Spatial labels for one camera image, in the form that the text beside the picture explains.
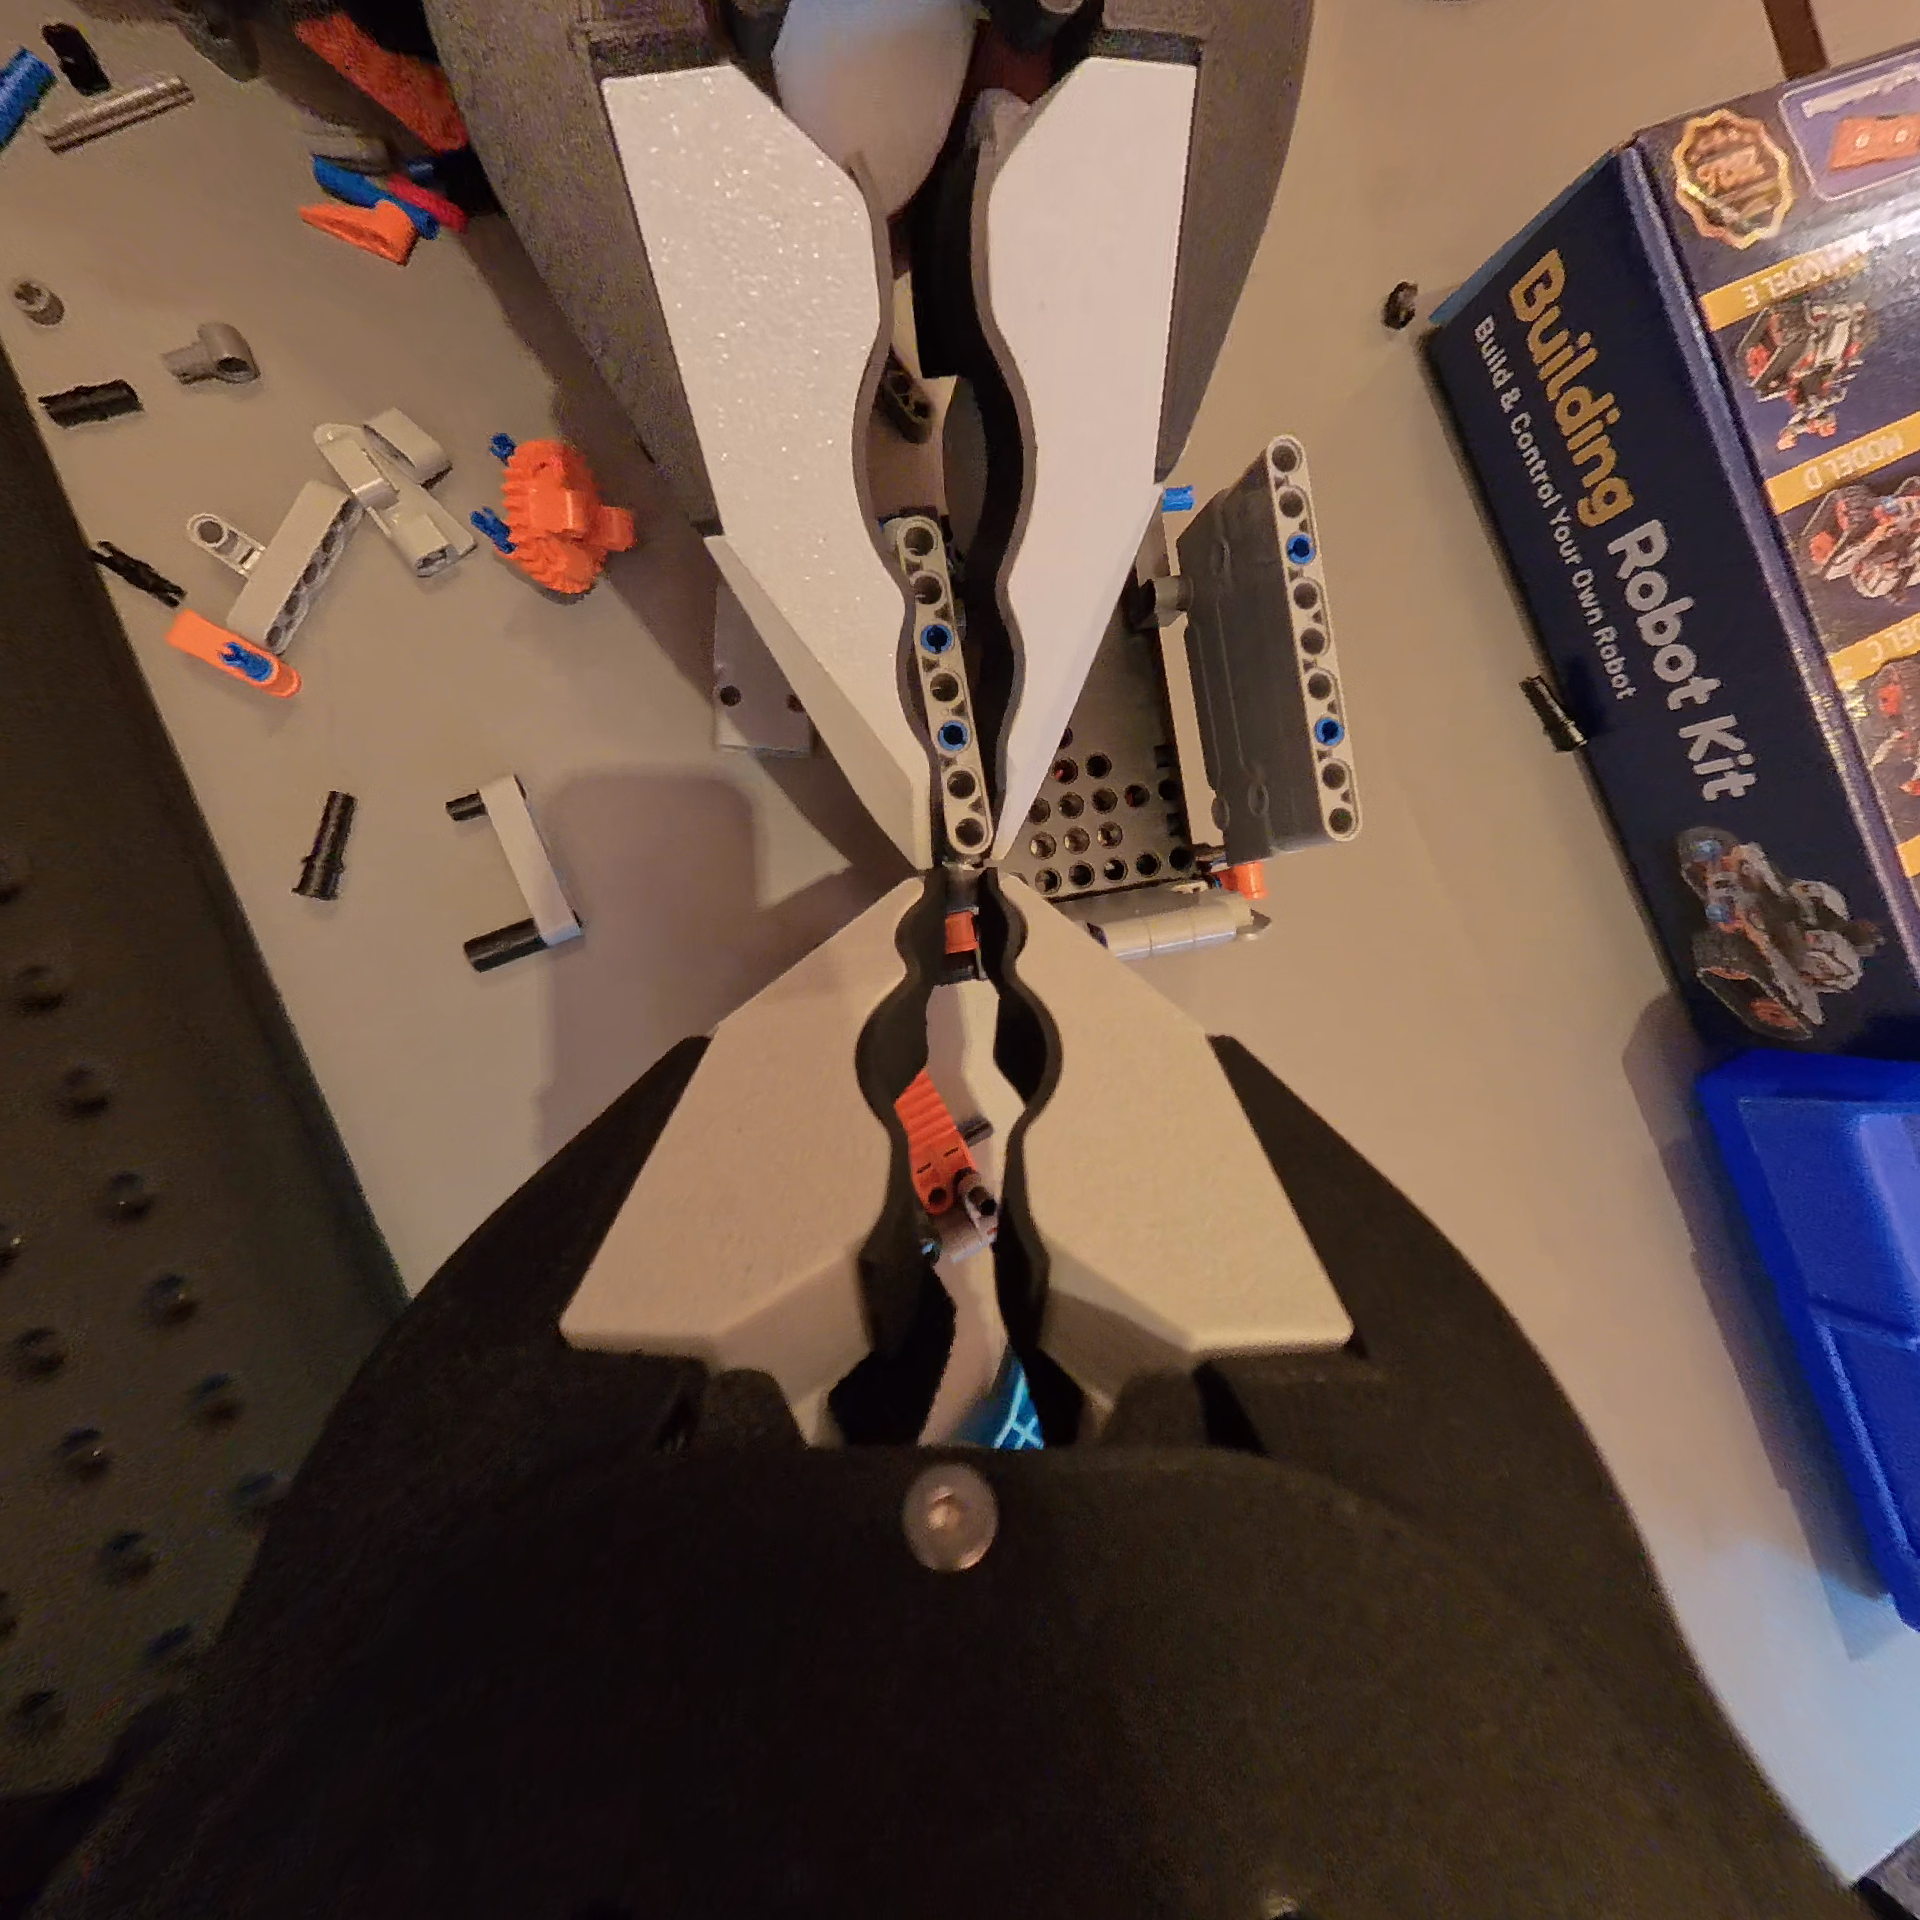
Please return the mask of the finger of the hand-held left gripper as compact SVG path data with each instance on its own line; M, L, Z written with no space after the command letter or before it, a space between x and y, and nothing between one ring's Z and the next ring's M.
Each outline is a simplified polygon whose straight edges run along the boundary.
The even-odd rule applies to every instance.
M905 588L865 467L888 328L873 199L732 64L601 95L703 455L711 556L864 810L929 869Z
M1085 56L987 119L968 252L1014 404L1014 525L993 570L1014 647L996 859L1017 851L1160 502L1193 93L1193 64Z

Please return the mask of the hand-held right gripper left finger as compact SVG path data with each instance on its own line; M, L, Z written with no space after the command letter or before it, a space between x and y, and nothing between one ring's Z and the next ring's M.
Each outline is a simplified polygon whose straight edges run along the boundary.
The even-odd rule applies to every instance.
M712 1029L560 1317L588 1354L758 1372L913 1445L942 1283L899 1096L927 1061L942 880L901 883Z

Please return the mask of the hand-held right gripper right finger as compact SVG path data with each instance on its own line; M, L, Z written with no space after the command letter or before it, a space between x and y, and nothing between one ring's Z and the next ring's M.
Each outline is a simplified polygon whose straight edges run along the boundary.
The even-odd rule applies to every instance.
M1144 1376L1342 1351L1350 1312L1211 1035L1023 880L982 876L977 948L996 1302L1044 1442Z

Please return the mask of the grey beam with blue pins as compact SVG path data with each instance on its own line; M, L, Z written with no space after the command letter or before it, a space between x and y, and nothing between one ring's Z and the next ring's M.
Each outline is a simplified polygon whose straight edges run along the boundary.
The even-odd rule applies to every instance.
M883 530L907 592L907 656L927 742L935 852L947 867L977 870L992 851L993 816L943 527L925 512L903 512Z

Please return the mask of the orange wedge piece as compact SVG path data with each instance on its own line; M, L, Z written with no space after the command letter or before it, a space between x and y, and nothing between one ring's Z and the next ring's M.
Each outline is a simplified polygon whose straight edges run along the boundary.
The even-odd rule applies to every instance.
M375 199L366 208L329 199L301 205L299 219L318 234L337 238L351 250L398 268L406 266L420 239L415 221L390 199Z

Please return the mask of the orange grey small subassembly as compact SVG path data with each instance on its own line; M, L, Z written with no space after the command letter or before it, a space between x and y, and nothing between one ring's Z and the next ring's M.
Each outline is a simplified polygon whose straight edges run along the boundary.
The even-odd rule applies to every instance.
M924 1067L895 1099L907 1147L907 1175L939 1259L967 1261L987 1253L999 1230L999 1197L974 1155L992 1134L982 1119L961 1124Z

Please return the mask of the orange gear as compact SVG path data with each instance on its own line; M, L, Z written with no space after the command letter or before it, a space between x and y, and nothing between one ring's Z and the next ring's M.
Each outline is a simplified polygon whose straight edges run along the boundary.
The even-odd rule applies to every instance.
M636 548L636 514L607 502L588 459L561 438L486 444L500 467L499 504L469 512L469 525L556 603L582 602L607 563Z

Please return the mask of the grey flat panel piece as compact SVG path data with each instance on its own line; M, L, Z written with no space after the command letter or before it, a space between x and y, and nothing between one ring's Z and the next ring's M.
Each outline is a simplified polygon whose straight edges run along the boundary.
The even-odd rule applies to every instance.
M756 758L807 758L814 727L780 660L724 579L712 583L712 744Z

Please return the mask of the grey black robot model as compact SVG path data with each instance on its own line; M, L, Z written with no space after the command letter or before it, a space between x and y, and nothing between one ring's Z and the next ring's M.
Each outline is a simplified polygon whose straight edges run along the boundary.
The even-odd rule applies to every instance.
M1003 874L1119 960L1267 934L1275 856L1360 832L1308 448L1144 525Z

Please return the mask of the short light grey beam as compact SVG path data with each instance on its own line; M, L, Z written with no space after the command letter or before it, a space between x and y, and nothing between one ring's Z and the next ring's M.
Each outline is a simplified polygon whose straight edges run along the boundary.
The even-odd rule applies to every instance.
M256 542L214 512L193 512L184 534L235 572L240 594L219 620L229 632L283 656L319 598L357 520L359 502L327 482L305 482L269 542Z

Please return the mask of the grey ribbed axle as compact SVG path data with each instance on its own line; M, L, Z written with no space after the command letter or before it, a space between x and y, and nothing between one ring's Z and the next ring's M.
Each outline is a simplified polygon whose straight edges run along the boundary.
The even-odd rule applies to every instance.
M48 154L73 154L99 140L149 125L193 103L193 88L181 75L152 75L110 88L56 119L38 119L36 132Z

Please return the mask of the black perforated panel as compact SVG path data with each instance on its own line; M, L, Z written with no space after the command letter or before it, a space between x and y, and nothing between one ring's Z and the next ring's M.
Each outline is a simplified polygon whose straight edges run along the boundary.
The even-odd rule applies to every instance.
M1 414L1 1787L190 1684L399 1283L29 402Z

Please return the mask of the robot kit box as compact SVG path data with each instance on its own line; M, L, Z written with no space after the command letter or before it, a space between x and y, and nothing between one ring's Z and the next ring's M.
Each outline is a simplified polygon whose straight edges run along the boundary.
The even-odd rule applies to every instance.
M1430 376L1717 1047L1916 1061L1916 44L1637 132Z

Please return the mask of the blue plastic bin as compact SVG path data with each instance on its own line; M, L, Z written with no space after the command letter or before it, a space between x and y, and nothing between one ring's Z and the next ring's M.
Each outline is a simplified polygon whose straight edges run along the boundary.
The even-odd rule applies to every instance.
M1869 1558L1918 1627L1918 1067L1756 1047L1695 1099Z

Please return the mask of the grey frame with black pins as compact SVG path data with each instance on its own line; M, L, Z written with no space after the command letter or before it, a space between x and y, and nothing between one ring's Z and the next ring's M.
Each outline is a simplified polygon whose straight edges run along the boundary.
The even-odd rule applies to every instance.
M486 974L582 940L585 924L547 848L523 782L507 772L444 802L457 824L486 820L521 899L521 918L463 943L470 972Z

